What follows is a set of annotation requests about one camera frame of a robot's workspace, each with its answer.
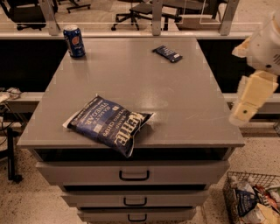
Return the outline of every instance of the pepsi can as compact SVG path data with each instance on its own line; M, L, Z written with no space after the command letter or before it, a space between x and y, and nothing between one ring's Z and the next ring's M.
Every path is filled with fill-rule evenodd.
M66 25L64 27L63 35L72 58L80 58L86 54L81 38L81 30L77 25Z

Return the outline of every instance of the wire basket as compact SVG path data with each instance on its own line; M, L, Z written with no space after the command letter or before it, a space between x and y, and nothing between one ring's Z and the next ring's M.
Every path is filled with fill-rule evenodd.
M240 222L239 215L237 212L237 200L235 197L235 189L230 187L230 179L232 176L236 176L238 181L247 179L248 177L252 177L257 185L263 186L264 188L267 188L272 185L279 185L280 176L237 171L229 171L227 173L227 179L222 189L226 202L227 215L230 223L241 224L242 222Z

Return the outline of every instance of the blue chip bag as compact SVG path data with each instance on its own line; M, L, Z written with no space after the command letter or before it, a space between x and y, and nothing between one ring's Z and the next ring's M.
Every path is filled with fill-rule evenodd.
M63 126L121 152L129 158L134 136L152 114L130 112L121 105L96 96Z
M249 211L255 208L257 204L257 197L252 192L235 190L235 194L237 199L237 210L239 216L243 217Z

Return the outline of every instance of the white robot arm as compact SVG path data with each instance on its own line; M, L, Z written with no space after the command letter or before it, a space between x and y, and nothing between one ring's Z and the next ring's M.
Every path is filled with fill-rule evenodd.
M249 77L243 76L237 90L237 101L229 121L237 126L247 123L278 87L280 75L280 10L256 30L252 37L237 46L233 55L246 57L255 69Z

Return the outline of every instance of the chip bag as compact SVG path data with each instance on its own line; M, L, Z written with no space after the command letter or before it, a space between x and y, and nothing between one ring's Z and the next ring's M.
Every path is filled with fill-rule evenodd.
M63 126L100 141L129 158L133 151L135 134L151 115L130 112L115 102L96 96Z

